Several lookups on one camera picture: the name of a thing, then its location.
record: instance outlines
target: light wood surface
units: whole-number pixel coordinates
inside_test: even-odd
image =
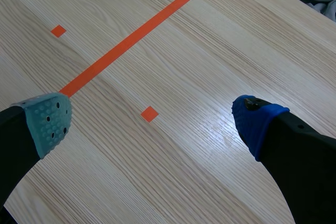
[[[60,90],[171,1],[0,0],[0,110]],[[66,139],[7,209],[36,224],[293,223],[232,101],[286,105],[335,137],[335,42],[298,0],[191,0],[71,98]]]

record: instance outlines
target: wood grain surface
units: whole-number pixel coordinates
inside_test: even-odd
[[[0,110],[60,90],[171,1],[0,0]],[[298,0],[191,0],[71,98],[71,131],[6,208],[22,224],[293,223],[231,106],[253,94],[336,137],[335,31]]]

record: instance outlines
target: teal gripper pad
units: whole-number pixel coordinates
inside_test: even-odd
[[[27,125],[41,159],[69,132],[71,103],[64,94],[43,94],[12,106],[25,110]]]

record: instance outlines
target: orange tape line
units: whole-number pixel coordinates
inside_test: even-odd
[[[158,14],[148,20],[145,24],[131,33],[127,38],[108,51],[90,67],[84,70],[79,76],[69,82],[60,90],[61,93],[71,97],[78,90],[84,87],[95,76],[102,72],[111,63],[117,60],[122,54],[134,46],[139,40],[149,34],[159,24],[169,18],[174,12],[184,6],[190,0],[175,0],[170,5],[161,10]]]

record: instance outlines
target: small orange square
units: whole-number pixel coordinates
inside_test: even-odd
[[[65,32],[66,30],[60,25],[56,26],[53,30],[51,30],[51,33],[54,34],[57,38],[61,37],[61,35]]]
[[[144,112],[141,113],[141,115],[147,122],[150,123],[159,114],[155,111],[155,109],[153,109],[151,106],[149,106],[147,109],[144,110]]]

